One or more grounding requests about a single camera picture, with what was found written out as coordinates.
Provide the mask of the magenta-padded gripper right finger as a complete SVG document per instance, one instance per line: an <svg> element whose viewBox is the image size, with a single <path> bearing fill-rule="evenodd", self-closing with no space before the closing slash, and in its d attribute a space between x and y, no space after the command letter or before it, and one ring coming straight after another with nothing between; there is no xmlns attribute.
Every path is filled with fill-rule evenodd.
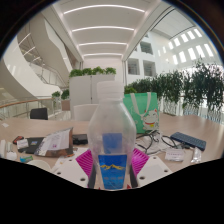
<svg viewBox="0 0 224 224"><path fill-rule="evenodd" d="M130 168L132 188L143 187L171 173L158 156L148 156L137 148L133 150Z"/></svg>

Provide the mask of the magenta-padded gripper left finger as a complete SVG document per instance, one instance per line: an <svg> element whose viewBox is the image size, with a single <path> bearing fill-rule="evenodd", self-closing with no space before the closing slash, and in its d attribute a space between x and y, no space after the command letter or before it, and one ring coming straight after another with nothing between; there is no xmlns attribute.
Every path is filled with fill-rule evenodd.
<svg viewBox="0 0 224 224"><path fill-rule="evenodd" d="M84 188L93 189L96 171L91 151L88 148L78 148L71 157L60 157L52 173Z"/></svg>

